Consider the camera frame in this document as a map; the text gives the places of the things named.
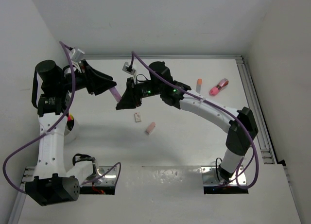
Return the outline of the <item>pink black highlighter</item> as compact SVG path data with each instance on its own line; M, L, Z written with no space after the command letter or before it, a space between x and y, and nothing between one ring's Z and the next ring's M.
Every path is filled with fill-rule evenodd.
M68 120L67 120L67 128L69 131L71 131L73 127L74 127L74 118L73 118L73 115L69 114Z

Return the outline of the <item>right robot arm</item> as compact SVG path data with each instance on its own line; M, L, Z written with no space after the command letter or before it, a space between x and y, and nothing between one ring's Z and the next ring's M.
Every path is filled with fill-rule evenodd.
M149 68L150 79L137 82L136 70L128 62L124 63L122 70L131 77L127 78L126 90L116 109L135 109L141 106L142 99L158 95L165 104L196 114L217 125L227 133L227 150L216 168L216 178L220 182L229 182L258 133L252 111L248 107L237 110L212 103L190 86L174 80L164 62L153 62Z

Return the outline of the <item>purple pink highlighter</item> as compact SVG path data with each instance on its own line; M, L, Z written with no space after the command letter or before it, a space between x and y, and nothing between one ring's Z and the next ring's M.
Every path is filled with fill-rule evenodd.
M109 91L117 102L121 100L121 95L115 87L111 88Z

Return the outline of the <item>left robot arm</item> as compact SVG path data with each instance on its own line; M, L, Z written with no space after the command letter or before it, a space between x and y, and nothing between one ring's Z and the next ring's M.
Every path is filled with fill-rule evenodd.
M32 181L26 182L25 192L41 206L76 201L80 187L88 177L97 175L96 159L79 155L73 167L66 171L64 164L65 131L72 131L74 120L68 120L73 88L87 89L99 95L114 88L109 75L92 68L86 60L78 63L74 73L65 73L53 60L44 60L35 67L43 83L37 104L41 139L37 165Z

